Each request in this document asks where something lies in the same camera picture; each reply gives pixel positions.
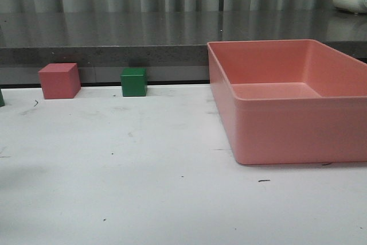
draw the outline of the table surface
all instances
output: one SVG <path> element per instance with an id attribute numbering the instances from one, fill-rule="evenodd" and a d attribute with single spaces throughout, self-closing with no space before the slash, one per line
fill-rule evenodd
<path id="1" fill-rule="evenodd" d="M 208 85 L 2 92 L 0 244 L 367 242 L 367 163 L 239 165 Z"/>

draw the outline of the gray countertop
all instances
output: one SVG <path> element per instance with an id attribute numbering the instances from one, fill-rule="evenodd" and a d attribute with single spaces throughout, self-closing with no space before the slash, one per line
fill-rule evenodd
<path id="1" fill-rule="evenodd" d="M 207 80 L 209 41 L 312 38 L 367 58 L 367 16 L 337 10 L 19 13 L 0 14 L 0 27 L 0 84 L 38 83 L 36 70 L 62 61 L 84 83 L 119 81 L 126 66 L 151 81 Z"/>

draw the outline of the green cube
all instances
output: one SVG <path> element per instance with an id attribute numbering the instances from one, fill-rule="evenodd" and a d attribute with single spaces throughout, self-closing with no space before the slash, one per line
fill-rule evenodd
<path id="1" fill-rule="evenodd" d="M 124 97 L 147 95 L 147 70 L 145 68 L 125 68 L 121 73 L 121 85 Z"/>
<path id="2" fill-rule="evenodd" d="M 0 90 L 0 106 L 4 106 L 4 105 L 5 105 L 4 98 L 2 97 L 2 93 Z"/>

